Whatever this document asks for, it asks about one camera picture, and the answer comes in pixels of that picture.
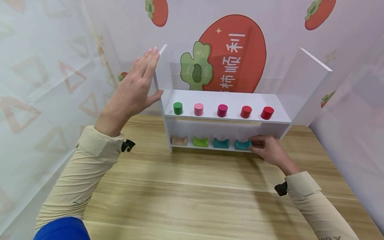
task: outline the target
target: green cylinder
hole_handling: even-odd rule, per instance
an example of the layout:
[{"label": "green cylinder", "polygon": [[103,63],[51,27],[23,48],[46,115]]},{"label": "green cylinder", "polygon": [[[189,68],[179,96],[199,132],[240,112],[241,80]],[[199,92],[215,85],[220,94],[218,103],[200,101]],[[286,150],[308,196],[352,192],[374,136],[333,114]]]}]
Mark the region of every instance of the green cylinder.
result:
[{"label": "green cylinder", "polygon": [[180,102],[174,103],[173,111],[176,115],[181,115],[183,113],[183,104],[181,104]]}]

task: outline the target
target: red cylinder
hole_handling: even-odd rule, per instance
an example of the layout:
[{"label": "red cylinder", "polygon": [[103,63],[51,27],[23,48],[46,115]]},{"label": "red cylinder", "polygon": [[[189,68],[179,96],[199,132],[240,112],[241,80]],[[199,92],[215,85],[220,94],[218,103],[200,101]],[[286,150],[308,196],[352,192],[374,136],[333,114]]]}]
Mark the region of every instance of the red cylinder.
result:
[{"label": "red cylinder", "polygon": [[251,116],[252,108],[250,106],[243,106],[240,116],[242,118],[249,118]]},{"label": "red cylinder", "polygon": [[201,115],[203,115],[203,113],[204,113],[204,106],[203,106],[203,104],[196,103],[195,104],[195,115],[196,116],[201,116]]},{"label": "red cylinder", "polygon": [[269,120],[269,119],[271,119],[273,112],[274,112],[274,109],[273,109],[273,108],[271,108],[271,107],[265,107],[265,108],[263,109],[262,114],[261,114],[261,118],[262,118],[262,119],[265,119],[265,120]]},{"label": "red cylinder", "polygon": [[221,118],[227,115],[228,106],[225,104],[220,104],[217,108],[217,115]]}]

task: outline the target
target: beige sleeve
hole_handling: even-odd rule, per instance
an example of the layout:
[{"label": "beige sleeve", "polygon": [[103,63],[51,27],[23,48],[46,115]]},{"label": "beige sleeve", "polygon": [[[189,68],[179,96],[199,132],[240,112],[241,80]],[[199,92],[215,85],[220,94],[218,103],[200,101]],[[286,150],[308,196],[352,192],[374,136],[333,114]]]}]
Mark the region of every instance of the beige sleeve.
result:
[{"label": "beige sleeve", "polygon": [[93,126],[84,129],[76,151],[37,216],[36,231],[62,217],[83,219],[84,210],[103,175],[118,161],[124,135],[109,137]]},{"label": "beige sleeve", "polygon": [[289,197],[319,240],[358,239],[309,173],[297,173],[285,177],[285,180]]}]

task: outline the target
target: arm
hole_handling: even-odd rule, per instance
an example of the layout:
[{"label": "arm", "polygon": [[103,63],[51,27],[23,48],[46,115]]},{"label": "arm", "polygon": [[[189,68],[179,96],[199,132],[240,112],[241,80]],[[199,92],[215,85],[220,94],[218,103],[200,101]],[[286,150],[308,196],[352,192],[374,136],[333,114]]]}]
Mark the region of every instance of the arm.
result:
[{"label": "arm", "polygon": [[84,129],[75,153],[57,180],[37,217],[36,230],[64,217],[83,219],[85,207],[103,175],[118,161],[128,119],[161,97],[147,96],[160,55],[157,48],[138,58],[119,84],[95,126]]},{"label": "arm", "polygon": [[250,151],[279,167],[286,175],[289,197],[319,240],[358,240],[346,220],[321,193],[319,185],[307,172],[300,172],[278,139],[253,136],[250,140],[253,145]]}]

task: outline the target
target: hand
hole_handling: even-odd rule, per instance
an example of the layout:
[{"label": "hand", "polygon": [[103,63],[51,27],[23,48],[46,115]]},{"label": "hand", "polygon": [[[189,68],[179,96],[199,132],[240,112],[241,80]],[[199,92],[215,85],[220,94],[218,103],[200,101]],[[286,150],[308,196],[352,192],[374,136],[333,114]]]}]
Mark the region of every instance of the hand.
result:
[{"label": "hand", "polygon": [[271,136],[257,135],[249,138],[252,147],[248,149],[262,157],[267,163],[279,167],[288,176],[300,172],[299,167],[292,161],[284,150],[279,139]]},{"label": "hand", "polygon": [[102,110],[95,124],[96,130],[116,137],[130,117],[141,113],[160,99],[162,90],[148,96],[159,57],[155,47],[133,63],[131,70],[119,83],[112,98]]}]

